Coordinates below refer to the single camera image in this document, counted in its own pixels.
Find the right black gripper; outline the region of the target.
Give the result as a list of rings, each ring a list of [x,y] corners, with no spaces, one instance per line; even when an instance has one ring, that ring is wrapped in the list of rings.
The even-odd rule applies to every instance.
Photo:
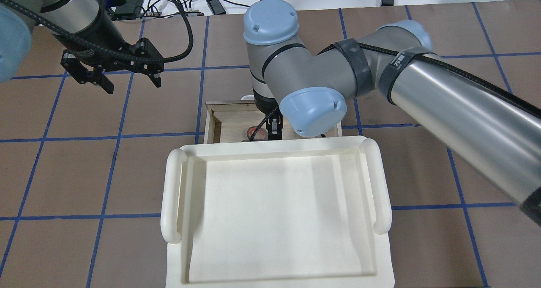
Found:
[[[265,114],[262,126],[268,126],[268,140],[282,140],[283,116],[275,98],[262,95],[254,95],[255,105],[259,111]],[[272,126],[272,120],[276,119],[277,126]]]

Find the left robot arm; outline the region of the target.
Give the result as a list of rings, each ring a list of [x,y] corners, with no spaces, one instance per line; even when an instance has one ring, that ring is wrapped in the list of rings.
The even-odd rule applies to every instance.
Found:
[[[29,11],[38,14],[58,27],[85,39],[99,47],[124,55],[161,59],[162,55],[147,39],[141,38],[129,44],[113,24],[97,0],[11,0]],[[1,5],[1,82],[15,76],[23,59],[30,51],[32,30],[37,22],[21,12]],[[114,84],[104,72],[128,70],[145,74],[159,88],[160,73],[164,65],[147,64],[132,59],[121,59],[116,55],[84,47],[56,30],[52,35],[65,47],[60,64],[81,84],[90,82],[100,86],[106,93],[114,93]]]

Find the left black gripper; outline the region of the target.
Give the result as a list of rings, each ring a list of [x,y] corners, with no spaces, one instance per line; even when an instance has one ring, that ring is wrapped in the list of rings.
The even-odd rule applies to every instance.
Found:
[[[163,59],[157,48],[147,38],[142,38],[134,45],[119,48],[120,53],[134,55],[147,59]],[[161,87],[161,72],[164,64],[137,63],[133,60],[120,59],[112,55],[100,54],[93,49],[85,51],[70,51],[65,49],[60,65],[64,67],[76,82],[85,84],[90,82],[99,85],[108,95],[114,93],[114,84],[104,76],[104,72],[128,70],[149,77],[156,88]]]

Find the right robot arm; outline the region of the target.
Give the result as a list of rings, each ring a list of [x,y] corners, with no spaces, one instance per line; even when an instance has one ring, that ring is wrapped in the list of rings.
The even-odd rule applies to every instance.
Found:
[[[337,41],[312,55],[295,9],[261,0],[243,18],[253,91],[267,116],[315,137],[340,122],[346,101],[372,91],[408,113],[540,224],[540,110],[443,61],[413,20]]]

